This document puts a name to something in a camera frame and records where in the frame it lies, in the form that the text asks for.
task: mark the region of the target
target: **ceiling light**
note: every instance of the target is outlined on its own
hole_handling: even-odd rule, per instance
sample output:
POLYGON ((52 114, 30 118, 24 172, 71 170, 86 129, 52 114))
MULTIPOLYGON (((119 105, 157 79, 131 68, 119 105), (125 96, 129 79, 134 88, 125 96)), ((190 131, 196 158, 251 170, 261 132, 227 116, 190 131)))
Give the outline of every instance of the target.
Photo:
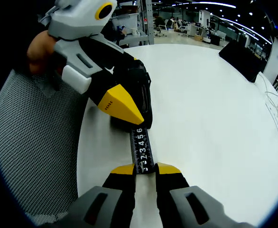
POLYGON ((233 5, 218 3, 218 2, 209 2, 209 1, 192 2, 192 4, 211 4, 211 5, 219 5, 219 6, 226 6, 226 7, 236 8, 236 6, 233 6, 233 5))
POLYGON ((255 33, 256 35, 260 36, 261 38, 263 38, 263 39, 264 39, 266 42, 268 42, 269 44, 272 44, 270 41, 268 41, 267 39, 265 39, 262 35, 258 34, 257 32, 253 31, 252 29, 250 29, 250 28, 248 28, 248 27, 246 27, 246 26, 244 26, 244 25, 242 25, 242 24, 239 24, 239 23, 237 23, 237 22, 234 22, 234 21, 228 20, 228 19, 223 19, 223 20, 226 20, 226 21, 232 22, 232 23, 234 23, 234 24, 236 24, 236 25, 242 26, 242 27, 246 28, 247 30, 251 31, 252 33, 255 33))

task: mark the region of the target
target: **tape measure blade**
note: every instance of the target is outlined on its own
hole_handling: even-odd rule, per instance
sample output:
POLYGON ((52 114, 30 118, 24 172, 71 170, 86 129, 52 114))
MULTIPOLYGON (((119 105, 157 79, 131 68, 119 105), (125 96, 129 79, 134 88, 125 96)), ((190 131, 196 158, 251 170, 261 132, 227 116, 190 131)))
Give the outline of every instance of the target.
POLYGON ((136 173, 148 174, 154 172, 155 164, 146 127, 131 129, 130 146, 136 173))

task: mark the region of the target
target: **mesh chair back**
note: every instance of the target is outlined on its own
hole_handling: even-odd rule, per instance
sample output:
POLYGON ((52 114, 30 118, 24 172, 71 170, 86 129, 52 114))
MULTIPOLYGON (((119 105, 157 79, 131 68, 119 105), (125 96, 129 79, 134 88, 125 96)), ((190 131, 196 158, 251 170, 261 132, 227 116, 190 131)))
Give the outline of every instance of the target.
POLYGON ((0 92, 0 171, 36 225, 64 216, 77 199, 76 159, 87 97, 46 75, 11 71, 0 92))

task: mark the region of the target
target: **desk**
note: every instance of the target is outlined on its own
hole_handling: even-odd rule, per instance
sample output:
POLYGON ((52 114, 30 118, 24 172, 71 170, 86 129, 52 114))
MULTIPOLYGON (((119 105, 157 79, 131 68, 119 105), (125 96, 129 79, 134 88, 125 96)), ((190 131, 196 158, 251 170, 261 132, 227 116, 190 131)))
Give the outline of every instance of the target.
MULTIPOLYGON (((248 82, 218 50, 205 47, 161 44, 125 51, 144 62, 152 80, 154 161, 179 168, 189 185, 220 201, 232 219, 260 224, 278 200, 278 131, 262 78, 248 82), (177 68, 168 67, 168 53, 177 68)), ((110 117, 91 101, 77 159, 79 195, 102 186, 112 169, 132 163, 129 134, 111 128, 110 117)), ((156 196, 155 175, 137 176, 132 228, 162 227, 156 196)))
POLYGON ((202 27, 198 27, 196 25, 192 25, 192 24, 187 24, 187 35, 194 37, 196 35, 197 29, 199 29, 199 35, 200 36, 205 36, 205 28, 202 27))

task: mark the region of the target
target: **office floor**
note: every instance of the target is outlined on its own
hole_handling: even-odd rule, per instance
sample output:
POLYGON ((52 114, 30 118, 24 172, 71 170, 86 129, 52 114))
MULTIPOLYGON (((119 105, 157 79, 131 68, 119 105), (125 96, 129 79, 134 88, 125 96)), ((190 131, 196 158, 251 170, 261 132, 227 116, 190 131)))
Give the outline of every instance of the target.
POLYGON ((227 41, 220 41, 220 46, 213 44, 207 44, 194 40, 194 37, 188 37, 185 33, 174 32, 172 29, 169 29, 167 36, 155 36, 155 44, 189 44, 195 46, 202 46, 206 48, 212 48, 216 50, 222 50, 224 46, 228 44, 227 41))

